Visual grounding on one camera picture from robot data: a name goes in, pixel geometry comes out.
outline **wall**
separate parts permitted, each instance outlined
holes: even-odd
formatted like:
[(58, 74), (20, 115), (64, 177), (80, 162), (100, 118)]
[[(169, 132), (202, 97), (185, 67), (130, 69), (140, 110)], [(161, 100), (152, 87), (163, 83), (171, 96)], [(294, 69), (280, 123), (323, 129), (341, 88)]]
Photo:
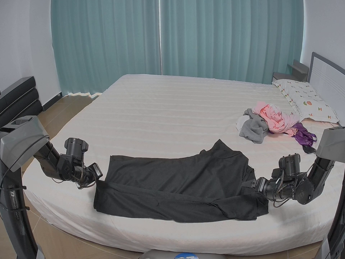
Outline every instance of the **wall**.
[(303, 64), (316, 52), (345, 68), (344, 9), (345, 0), (304, 0)]
[(50, 33), (50, 0), (0, 0), (0, 90), (34, 76), (45, 104), (61, 92)]

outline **gray knit fabric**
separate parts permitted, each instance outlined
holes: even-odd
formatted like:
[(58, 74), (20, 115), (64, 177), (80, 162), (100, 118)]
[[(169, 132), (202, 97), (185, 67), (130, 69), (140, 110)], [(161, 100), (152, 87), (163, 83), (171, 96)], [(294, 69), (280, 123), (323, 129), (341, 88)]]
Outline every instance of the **gray knit fabric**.
[(250, 119), (244, 122), (239, 136), (252, 140), (255, 144), (261, 144), (268, 133), (266, 121), (258, 114), (254, 114), (251, 108), (244, 111), (243, 115), (249, 115)]

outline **purple strap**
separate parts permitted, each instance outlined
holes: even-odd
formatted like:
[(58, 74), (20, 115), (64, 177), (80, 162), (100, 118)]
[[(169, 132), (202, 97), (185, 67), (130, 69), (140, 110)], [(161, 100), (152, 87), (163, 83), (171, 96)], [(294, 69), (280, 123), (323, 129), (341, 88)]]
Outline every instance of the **purple strap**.
[(298, 129), (294, 137), (296, 141), (302, 146), (311, 147), (314, 144), (314, 142), (317, 141), (316, 135), (308, 132), (308, 130), (302, 125), (302, 123), (296, 123), (293, 127)]

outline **white headboard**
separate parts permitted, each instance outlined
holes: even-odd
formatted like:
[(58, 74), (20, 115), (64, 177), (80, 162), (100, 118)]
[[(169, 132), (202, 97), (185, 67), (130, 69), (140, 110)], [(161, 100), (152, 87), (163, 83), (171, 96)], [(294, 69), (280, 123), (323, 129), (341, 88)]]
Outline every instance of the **white headboard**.
[(345, 126), (345, 70), (313, 52), (307, 81)]

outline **black upholstered headboard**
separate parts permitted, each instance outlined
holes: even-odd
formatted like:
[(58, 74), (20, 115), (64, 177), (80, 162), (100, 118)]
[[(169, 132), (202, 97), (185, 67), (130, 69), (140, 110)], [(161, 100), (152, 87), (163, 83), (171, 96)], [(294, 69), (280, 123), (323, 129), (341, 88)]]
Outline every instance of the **black upholstered headboard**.
[(0, 94), (0, 127), (25, 115), (42, 111), (34, 77), (21, 78)]

